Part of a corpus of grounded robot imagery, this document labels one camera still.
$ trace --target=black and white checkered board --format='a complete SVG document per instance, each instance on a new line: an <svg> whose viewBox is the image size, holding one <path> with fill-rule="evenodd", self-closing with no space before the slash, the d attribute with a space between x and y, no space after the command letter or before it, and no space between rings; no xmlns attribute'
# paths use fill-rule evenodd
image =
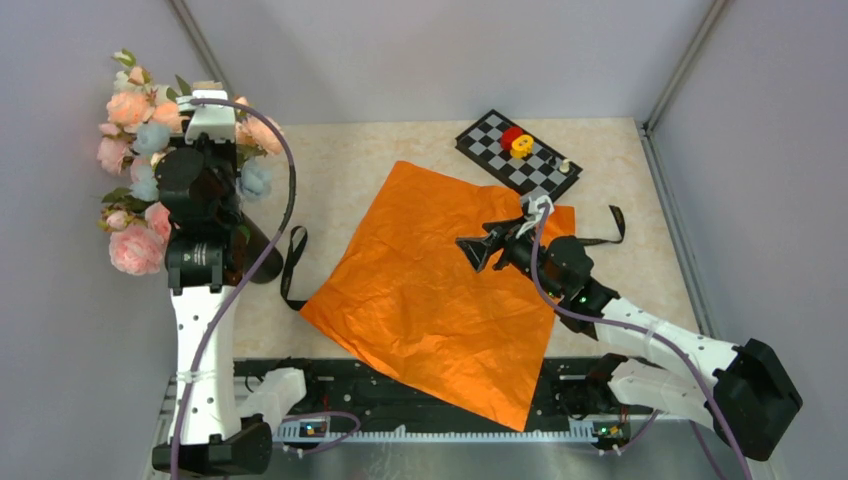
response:
<svg viewBox="0 0 848 480"><path fill-rule="evenodd" d="M583 169L527 130L524 133L533 137L533 153L524 159L512 158L501 148L500 139L513 126L508 118L492 110L456 137L456 148L520 195L547 194L556 201ZM567 173L559 171L563 162L569 165Z"/></svg>

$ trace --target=beige tabletop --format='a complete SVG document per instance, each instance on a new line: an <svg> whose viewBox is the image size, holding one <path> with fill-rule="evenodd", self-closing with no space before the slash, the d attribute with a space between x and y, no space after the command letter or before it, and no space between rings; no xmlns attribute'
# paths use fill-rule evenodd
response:
<svg viewBox="0 0 848 480"><path fill-rule="evenodd" d="M411 122L300 125L285 128L297 166L297 204L290 227L309 230L309 243L292 282L291 297L306 299L332 273L348 241L394 163L406 160L476 185L499 182L455 148L472 123ZM617 238L607 205L621 207L627 236L621 245L589 248L593 276L645 310L697 330L636 124L630 118L517 120L516 123L583 167L557 204L573 205L577 234ZM285 157L260 160L272 168L270 198L245 212L272 233L286 203ZM278 245L288 246L288 235ZM547 356L619 351L555 322ZM236 311L234 356L350 358L351 355L290 310L279 280L249 285Z"/></svg>

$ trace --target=gray wall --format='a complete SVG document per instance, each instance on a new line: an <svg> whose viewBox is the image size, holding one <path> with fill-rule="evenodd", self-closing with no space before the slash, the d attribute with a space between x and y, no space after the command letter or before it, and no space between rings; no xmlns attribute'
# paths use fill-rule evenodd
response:
<svg viewBox="0 0 848 480"><path fill-rule="evenodd" d="M789 478L844 478L848 2L734 2L658 133L720 331L805 405Z"/></svg>
<svg viewBox="0 0 848 480"><path fill-rule="evenodd" d="M644 118L710 0L187 2L283 124Z"/></svg>
<svg viewBox="0 0 848 480"><path fill-rule="evenodd" d="M133 480L176 335L164 276L109 264L97 124L113 51L203 71L164 2L4 2L0 44L0 477Z"/></svg>

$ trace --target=orange cloth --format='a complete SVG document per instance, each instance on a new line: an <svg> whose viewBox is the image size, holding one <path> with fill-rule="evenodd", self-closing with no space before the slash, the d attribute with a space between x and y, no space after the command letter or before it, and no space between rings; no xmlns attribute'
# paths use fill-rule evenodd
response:
<svg viewBox="0 0 848 480"><path fill-rule="evenodd" d="M523 430L554 314L514 267L476 274L454 244L520 215L512 190L398 162L301 314L381 373ZM558 207L543 242L573 234Z"/></svg>

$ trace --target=blue flower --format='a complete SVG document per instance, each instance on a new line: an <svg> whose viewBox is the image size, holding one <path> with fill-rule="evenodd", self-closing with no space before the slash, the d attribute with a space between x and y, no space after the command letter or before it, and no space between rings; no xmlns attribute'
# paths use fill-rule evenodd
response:
<svg viewBox="0 0 848 480"><path fill-rule="evenodd" d="M171 129L161 123L150 122L139 125L136 131L133 150L139 155L151 156L168 146L171 139Z"/></svg>
<svg viewBox="0 0 848 480"><path fill-rule="evenodd" d="M261 167L256 160L250 159L242 165L236 187L248 202L262 200L271 194L271 172Z"/></svg>
<svg viewBox="0 0 848 480"><path fill-rule="evenodd" d="M145 202L155 202L159 199L159 185L151 174L150 178L139 178L130 185L130 193L133 197Z"/></svg>

